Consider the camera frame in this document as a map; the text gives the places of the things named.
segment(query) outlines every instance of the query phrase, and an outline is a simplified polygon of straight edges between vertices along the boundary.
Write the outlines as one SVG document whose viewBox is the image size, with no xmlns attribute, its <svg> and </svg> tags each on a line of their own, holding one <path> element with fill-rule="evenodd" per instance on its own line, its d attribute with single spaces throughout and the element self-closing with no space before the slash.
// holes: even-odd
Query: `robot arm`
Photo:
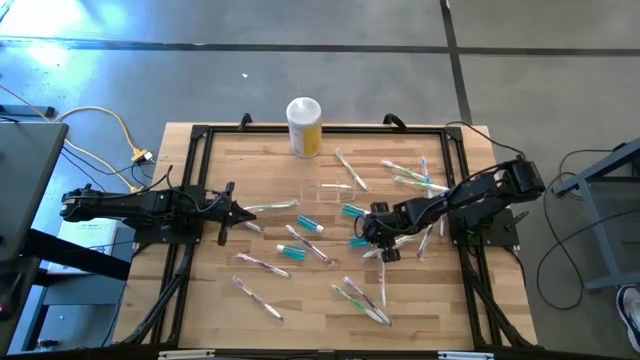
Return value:
<svg viewBox="0 0 640 360">
<path fill-rule="evenodd" d="M 461 208 L 473 210 L 465 211 L 463 221 L 467 228 L 475 229 L 509 204 L 535 200 L 544 190 L 535 164 L 518 157 L 485 169 L 438 196 L 395 204 L 392 211 L 387 203 L 371 204 L 362 236 L 383 249 L 385 262 L 397 261 L 400 253 L 393 246 L 398 235 L 417 234 L 440 216 Z"/>
<path fill-rule="evenodd" d="M 177 234 L 189 233 L 202 220 L 214 221 L 221 224 L 218 244 L 224 245 L 228 227 L 256 219 L 231 200 L 233 189 L 234 183 L 229 182 L 224 192 L 205 199 L 205 191 L 194 185 L 135 194 L 104 193 L 87 185 L 62 196 L 60 216 L 70 222 L 116 217 L 136 230 Z"/>
</svg>

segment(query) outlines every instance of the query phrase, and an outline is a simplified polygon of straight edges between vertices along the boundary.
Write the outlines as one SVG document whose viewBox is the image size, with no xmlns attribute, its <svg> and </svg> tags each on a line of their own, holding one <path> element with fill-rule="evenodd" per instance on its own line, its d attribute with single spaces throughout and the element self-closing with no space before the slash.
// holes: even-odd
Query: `white lid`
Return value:
<svg viewBox="0 0 640 360">
<path fill-rule="evenodd" d="M 322 114 L 320 104 L 312 98 L 295 98 L 287 106 L 287 120 L 300 126 L 313 125 Z"/>
</svg>

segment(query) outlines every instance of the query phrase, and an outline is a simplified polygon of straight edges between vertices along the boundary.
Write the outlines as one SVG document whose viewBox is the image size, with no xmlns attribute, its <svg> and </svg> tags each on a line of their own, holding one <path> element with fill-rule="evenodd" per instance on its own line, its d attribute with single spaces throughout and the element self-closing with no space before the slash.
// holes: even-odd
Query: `yellow container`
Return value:
<svg viewBox="0 0 640 360">
<path fill-rule="evenodd" d="M 312 98 L 295 98 L 287 106 L 291 150 L 296 156 L 309 158 L 322 148 L 322 109 Z"/>
</svg>

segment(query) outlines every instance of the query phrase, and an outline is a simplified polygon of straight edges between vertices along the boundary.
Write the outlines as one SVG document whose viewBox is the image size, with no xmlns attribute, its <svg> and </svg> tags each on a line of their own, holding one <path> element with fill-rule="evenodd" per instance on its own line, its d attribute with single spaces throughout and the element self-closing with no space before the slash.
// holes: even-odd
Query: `wooden table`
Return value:
<svg viewBox="0 0 640 360">
<path fill-rule="evenodd" d="M 168 123 L 158 156 L 154 181 L 169 165 L 173 184 L 182 178 L 191 123 Z M 478 129 L 488 133 L 486 127 Z M 471 173 L 494 164 L 491 144 L 463 129 Z M 314 179 L 350 179 L 334 155 L 340 147 L 346 159 L 371 188 L 359 192 L 353 204 L 368 208 L 373 201 L 389 204 L 421 196 L 412 186 L 393 181 L 382 159 L 419 171 L 420 155 L 429 159 L 429 172 L 445 185 L 439 139 L 429 135 L 325 134 L 321 154 L 312 159 L 291 155 L 288 134 L 217 134 L 209 164 L 207 188 L 223 189 L 235 181 L 234 199 L 242 206 L 273 203 L 300 197 L 300 184 Z M 455 152 L 454 166 L 457 167 Z M 341 214 L 340 203 L 303 201 L 296 208 L 266 211 L 256 223 L 264 234 L 242 225 L 229 233 L 225 247 L 216 244 L 216 224 L 207 224 L 196 248 L 179 346 L 181 348 L 441 350 L 472 349 L 467 307 L 457 250 L 435 236 L 424 262 L 415 258 L 418 240 L 402 248 L 403 259 L 387 264 L 388 305 L 393 327 L 379 325 L 332 292 L 350 276 L 379 302 L 376 260 L 360 261 L 364 250 L 348 247 L 353 219 Z M 284 226 L 295 226 L 306 214 L 325 227 L 322 235 L 303 231 L 322 251 L 337 260 L 328 268 L 311 253 L 298 263 L 276 253 L 276 245 L 300 245 Z M 132 263 L 115 339 L 123 339 L 146 315 L 158 296 L 167 247 L 153 245 Z M 235 260 L 243 252 L 293 273 L 284 279 L 254 265 Z M 501 248 L 487 248 L 487 261 L 497 303 L 509 320 L 531 342 L 536 342 L 520 268 Z M 285 318 L 279 324 L 231 283 L 238 275 L 245 284 L 273 305 Z M 172 307 L 165 319 L 170 328 Z M 485 339 L 489 339 L 486 312 L 479 306 Z"/>
</svg>

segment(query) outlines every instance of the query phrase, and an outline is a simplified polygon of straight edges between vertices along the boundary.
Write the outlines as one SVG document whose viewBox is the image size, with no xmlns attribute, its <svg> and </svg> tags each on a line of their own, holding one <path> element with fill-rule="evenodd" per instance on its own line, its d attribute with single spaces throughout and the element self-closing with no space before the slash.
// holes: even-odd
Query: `gray floor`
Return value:
<svg viewBox="0 0 640 360">
<path fill-rule="evenodd" d="M 15 0 L 0 35 L 188 43 L 446 45 L 437 0 L 169 0 L 58 2 Z M 633 0 L 451 0 L 458 43 L 469 47 L 638 47 L 640 5 Z M 580 148 L 611 148 L 640 134 L 640 57 L 462 56 L 474 124 L 524 150 L 546 181 L 561 157 Z M 293 97 L 319 100 L 331 122 L 378 123 L 394 112 L 408 123 L 442 124 L 460 114 L 448 55 L 277 52 L 187 52 L 0 48 L 2 83 L 38 104 L 64 111 L 98 105 L 119 113 L 135 142 L 154 153 L 168 121 L 284 121 Z M 0 103 L 13 103 L 0 94 Z M 71 137 L 128 165 L 117 124 L 101 114 L 69 119 Z M 498 160 L 513 155 L 496 149 Z M 580 155 L 578 170 L 597 159 Z M 116 178 L 94 176 L 111 191 Z M 56 167 L 36 227 L 57 233 L 60 195 L 87 181 L 64 160 Z M 540 344 L 555 350 L 638 357 L 614 306 L 614 292 L 585 295 L 574 310 L 545 305 L 535 289 L 535 267 L 553 238 L 541 201 L 520 223 L 520 253 Z M 550 199 L 560 236 L 589 222 L 579 202 Z M 586 279 L 604 264 L 591 234 L 569 244 Z M 559 305 L 578 294 L 577 279 L 561 253 L 542 271 L 542 289 Z M 86 309 L 61 308 L 83 336 L 58 334 L 65 346 L 96 346 L 108 326 L 84 321 Z M 113 307 L 104 310 L 113 311 Z M 57 334 L 55 313 L 46 336 Z"/>
</svg>

